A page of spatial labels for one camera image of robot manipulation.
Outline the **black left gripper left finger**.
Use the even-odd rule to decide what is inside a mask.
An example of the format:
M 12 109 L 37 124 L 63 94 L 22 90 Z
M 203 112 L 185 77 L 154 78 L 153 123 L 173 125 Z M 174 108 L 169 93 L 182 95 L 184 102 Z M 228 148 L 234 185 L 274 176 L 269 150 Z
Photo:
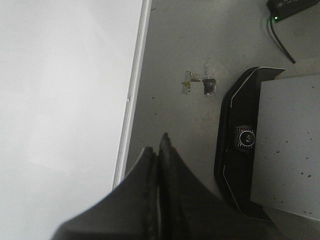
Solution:
M 54 240 L 157 240 L 158 157 L 144 147 L 134 167 L 104 199 L 62 223 Z

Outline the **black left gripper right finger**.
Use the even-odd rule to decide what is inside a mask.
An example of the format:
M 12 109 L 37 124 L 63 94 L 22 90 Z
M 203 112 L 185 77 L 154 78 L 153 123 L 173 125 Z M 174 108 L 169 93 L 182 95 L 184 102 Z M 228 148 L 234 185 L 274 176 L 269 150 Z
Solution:
M 168 133 L 159 144 L 159 200 L 163 240 L 283 240 L 271 222 L 232 209 L 193 174 Z

